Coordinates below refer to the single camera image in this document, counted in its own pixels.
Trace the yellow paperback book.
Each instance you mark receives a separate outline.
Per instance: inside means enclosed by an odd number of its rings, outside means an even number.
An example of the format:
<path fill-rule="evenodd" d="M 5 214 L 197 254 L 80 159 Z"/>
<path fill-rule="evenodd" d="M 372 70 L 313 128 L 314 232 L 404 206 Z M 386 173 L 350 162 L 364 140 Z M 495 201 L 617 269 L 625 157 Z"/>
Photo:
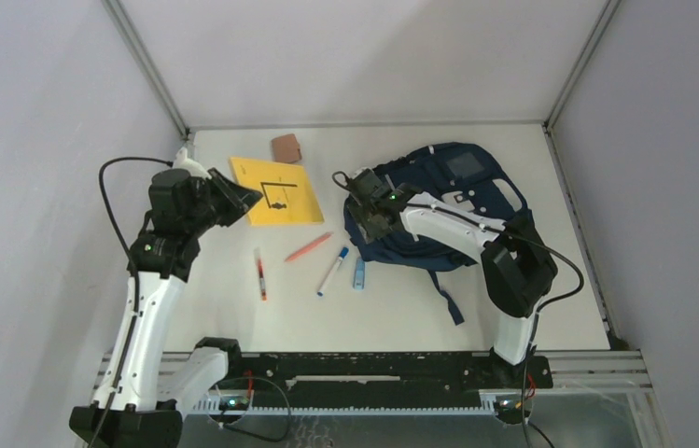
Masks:
<path fill-rule="evenodd" d="M 236 183 L 261 193 L 248 212 L 254 227 L 322 224 L 324 215 L 304 167 L 239 157 L 229 158 Z"/>

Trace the navy blue student backpack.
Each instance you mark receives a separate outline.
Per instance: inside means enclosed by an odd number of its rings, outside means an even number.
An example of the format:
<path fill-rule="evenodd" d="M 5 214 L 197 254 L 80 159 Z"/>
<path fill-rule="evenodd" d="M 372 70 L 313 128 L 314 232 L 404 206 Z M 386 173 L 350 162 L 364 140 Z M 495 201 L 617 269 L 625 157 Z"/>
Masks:
<path fill-rule="evenodd" d="M 455 211 L 462 217 L 474 214 L 503 222 L 533 216 L 526 198 L 500 163 L 476 144 L 448 142 L 421 147 L 379 164 L 372 171 L 389 189 L 409 186 L 427 194 L 436 203 L 433 207 L 440 215 Z M 343 204 L 343 226 L 359 256 L 366 262 L 427 271 L 435 289 L 446 300 L 454 324 L 463 324 L 465 318 L 459 306 L 441 287 L 437 273 L 472 266 L 476 261 L 432 238 L 406 231 L 391 231 L 370 240 L 352 216 L 351 210 L 356 207 L 357 201 L 347 196 Z"/>

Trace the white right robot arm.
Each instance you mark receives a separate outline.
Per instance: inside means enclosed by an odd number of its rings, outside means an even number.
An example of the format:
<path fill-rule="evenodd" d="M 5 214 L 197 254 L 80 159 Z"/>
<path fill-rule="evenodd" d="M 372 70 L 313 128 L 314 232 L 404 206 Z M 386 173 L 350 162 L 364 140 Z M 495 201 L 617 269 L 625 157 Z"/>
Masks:
<path fill-rule="evenodd" d="M 339 185 L 349 193 L 350 213 L 366 241 L 405 231 L 446 245 L 481 266 L 487 295 L 498 310 L 494 379 L 506 388 L 525 381 L 537 305 L 558 273 L 533 221 L 477 215 L 407 184 L 393 189 L 369 168 Z"/>

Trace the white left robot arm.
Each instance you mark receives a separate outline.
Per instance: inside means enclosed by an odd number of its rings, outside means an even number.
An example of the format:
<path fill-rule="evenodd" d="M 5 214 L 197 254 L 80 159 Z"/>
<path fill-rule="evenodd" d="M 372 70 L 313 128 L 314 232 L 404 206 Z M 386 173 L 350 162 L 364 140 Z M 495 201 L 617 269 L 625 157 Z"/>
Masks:
<path fill-rule="evenodd" d="M 192 351 L 165 381 L 160 367 L 200 237 L 231 226 L 262 197 L 216 169 L 171 168 L 152 177 L 150 207 L 127 251 L 127 300 L 113 353 L 92 403 L 74 408 L 69 419 L 90 447 L 176 447 L 207 388 L 232 389 L 243 381 L 243 361 L 212 344 Z"/>

